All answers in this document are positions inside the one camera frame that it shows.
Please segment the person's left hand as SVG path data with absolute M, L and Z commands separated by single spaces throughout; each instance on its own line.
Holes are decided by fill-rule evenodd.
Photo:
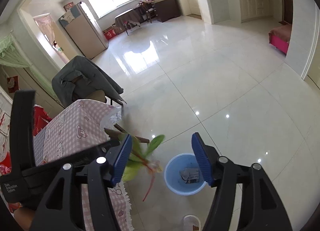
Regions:
M 14 211 L 14 218 L 24 231 L 29 231 L 34 216 L 35 211 L 28 208 L 20 207 Z

